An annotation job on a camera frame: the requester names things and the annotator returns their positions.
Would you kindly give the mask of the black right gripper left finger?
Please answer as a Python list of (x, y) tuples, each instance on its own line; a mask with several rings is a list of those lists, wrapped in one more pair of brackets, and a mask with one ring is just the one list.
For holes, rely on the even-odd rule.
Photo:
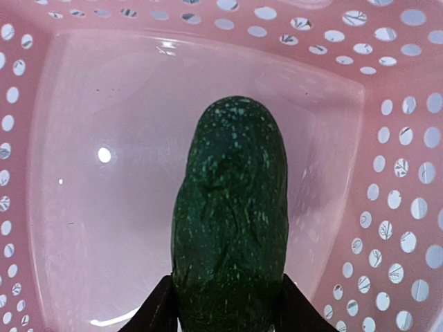
[(118, 332), (177, 332), (178, 305), (172, 276), (165, 275)]

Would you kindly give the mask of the dark green toy cucumber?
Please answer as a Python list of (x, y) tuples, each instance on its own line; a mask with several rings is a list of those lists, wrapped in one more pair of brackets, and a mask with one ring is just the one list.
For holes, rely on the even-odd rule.
[(230, 96), (201, 115), (172, 217), (184, 331), (268, 331), (282, 288), (287, 153), (270, 111)]

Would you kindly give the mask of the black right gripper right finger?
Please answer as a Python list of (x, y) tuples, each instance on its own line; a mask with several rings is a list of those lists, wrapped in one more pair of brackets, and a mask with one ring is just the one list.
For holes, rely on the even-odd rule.
[(287, 274), (275, 301), (273, 325), (276, 332), (336, 332)]

